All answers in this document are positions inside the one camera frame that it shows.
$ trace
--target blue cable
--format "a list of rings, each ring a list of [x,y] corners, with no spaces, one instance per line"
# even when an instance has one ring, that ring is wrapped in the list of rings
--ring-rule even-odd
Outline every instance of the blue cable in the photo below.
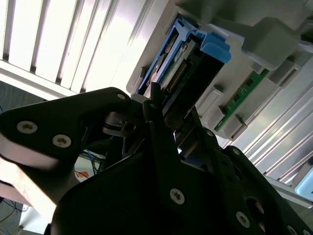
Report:
[[[0,229],[0,231],[3,232],[3,234],[5,234],[5,235],[9,235],[5,231],[3,231],[2,229]]]
[[[91,161],[91,165],[92,165],[92,171],[94,173],[94,175],[96,174],[96,169],[94,167],[94,156],[90,154],[89,150],[86,149],[87,153],[88,153],[88,156],[90,158],[90,161]]]

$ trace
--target screw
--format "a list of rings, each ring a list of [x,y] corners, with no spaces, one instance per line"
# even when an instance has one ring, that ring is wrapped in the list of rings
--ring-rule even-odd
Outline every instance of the screw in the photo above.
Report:
[[[308,231],[303,230],[303,235],[311,235]]]
[[[126,99],[126,97],[122,94],[117,94],[117,97],[120,98],[120,99]]]
[[[234,151],[234,153],[235,153],[236,155],[240,155],[240,152],[238,151],[238,149],[233,148],[233,151]]]
[[[68,148],[72,144],[71,139],[65,135],[56,135],[53,137],[52,142],[55,146],[60,148]]]
[[[32,121],[21,121],[17,124],[16,128],[24,134],[32,134],[38,130],[38,126]]]
[[[238,211],[236,213],[236,217],[237,220],[239,221],[239,223],[241,223],[242,226],[244,226],[245,228],[249,228],[250,227],[250,221],[248,219],[248,217],[242,213],[241,211]]]
[[[206,131],[209,136],[213,136],[213,133],[209,130]]]
[[[154,104],[150,104],[150,107],[154,108],[154,109],[157,109],[157,106],[154,105]]]
[[[171,199],[177,203],[178,205],[182,205],[185,202],[185,196],[182,192],[177,188],[172,188],[170,191]]]
[[[290,225],[287,226],[287,228],[289,229],[289,232],[292,234],[292,235],[297,235],[297,232],[294,230],[294,228]]]

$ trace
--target green circuit board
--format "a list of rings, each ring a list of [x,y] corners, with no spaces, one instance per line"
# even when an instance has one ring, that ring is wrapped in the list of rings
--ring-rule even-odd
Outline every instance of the green circuit board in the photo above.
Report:
[[[221,127],[227,122],[230,116],[236,111],[241,103],[249,96],[249,94],[257,87],[257,85],[268,74],[268,70],[263,70],[260,74],[253,71],[241,87],[236,91],[233,97],[223,107],[225,117],[219,122],[214,130],[219,131]]]

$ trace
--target cable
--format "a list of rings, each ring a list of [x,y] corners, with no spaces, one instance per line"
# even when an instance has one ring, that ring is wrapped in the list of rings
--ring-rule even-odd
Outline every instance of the cable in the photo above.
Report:
[[[8,206],[12,207],[12,208],[14,207],[14,206],[10,205],[9,203],[7,203],[7,202],[4,201],[4,200],[3,200],[3,202],[4,202],[5,204],[7,204]],[[27,206],[27,208],[26,208],[25,210],[20,210],[20,209],[18,209],[18,208],[15,208],[15,210],[17,210],[17,211],[19,211],[19,212],[26,212],[29,207],[30,207],[30,206]]]
[[[6,218],[4,218],[3,220],[1,220],[0,221],[0,223],[2,223],[3,221],[5,221],[8,217],[10,217],[11,216],[11,214],[13,214],[14,213],[14,211],[15,211],[15,209],[16,209],[16,203],[15,203],[15,205],[14,205],[14,209],[13,209],[13,211],[6,217]]]
[[[86,177],[87,179],[89,179],[89,177],[87,176],[87,175],[84,175],[82,172],[79,172],[79,171],[75,171],[76,173],[78,173],[78,174],[81,174],[82,176],[84,176],[84,177]]]
[[[5,231],[3,231],[2,229],[0,229],[0,232],[2,232],[4,235],[8,235]]]
[[[11,227],[13,224],[16,223],[16,220],[17,220],[17,218],[18,218],[18,211],[15,210],[15,213],[16,213],[16,216],[13,218],[12,222],[8,225],[8,227],[6,227],[6,229],[5,229],[8,234],[10,234],[8,230],[10,229],[10,227]]]
[[[10,207],[14,207],[14,206],[12,206],[12,205],[10,205],[10,204],[8,204],[6,201],[3,201],[5,204],[7,204],[8,206],[10,206]]]
[[[93,174],[95,175],[95,174],[97,173],[97,169],[96,169],[96,167],[94,166],[94,158],[95,158],[95,156],[94,156],[94,155],[91,155],[88,149],[86,149],[86,151],[87,151],[88,156],[89,156],[90,161],[91,161],[91,166],[92,166]]]

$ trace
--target white slats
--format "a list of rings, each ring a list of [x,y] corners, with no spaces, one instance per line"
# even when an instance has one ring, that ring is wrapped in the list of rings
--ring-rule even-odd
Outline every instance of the white slats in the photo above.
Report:
[[[146,11],[146,15],[143,16],[134,39],[129,43],[128,48],[125,50],[123,58],[110,84],[110,86],[117,87],[126,93],[128,93],[126,91],[126,85],[168,3],[168,0],[155,0],[148,3],[149,8]]]
[[[87,74],[94,50],[97,46],[98,39],[100,37],[102,26],[107,16],[110,0],[99,0],[95,15],[90,27],[90,31],[86,38],[86,42],[78,62],[77,70],[72,82],[71,89],[74,92],[79,93],[84,83],[85,76]]]
[[[0,0],[0,59],[2,59],[3,50],[4,50],[4,38],[5,38],[8,1],[9,0]]]
[[[102,32],[89,72],[86,91],[108,87],[142,12],[145,0],[120,0],[106,31]]]
[[[39,41],[36,74],[55,82],[61,64],[76,0],[50,0]]]
[[[65,88],[70,88],[72,85],[78,60],[82,52],[90,21],[92,19],[91,15],[97,2],[97,0],[84,1],[67,59],[65,60],[65,66],[61,80],[61,86]]]
[[[46,100],[58,99],[76,94],[54,82],[38,77],[3,60],[0,60],[0,81]]]
[[[9,63],[30,70],[43,0],[16,0]]]

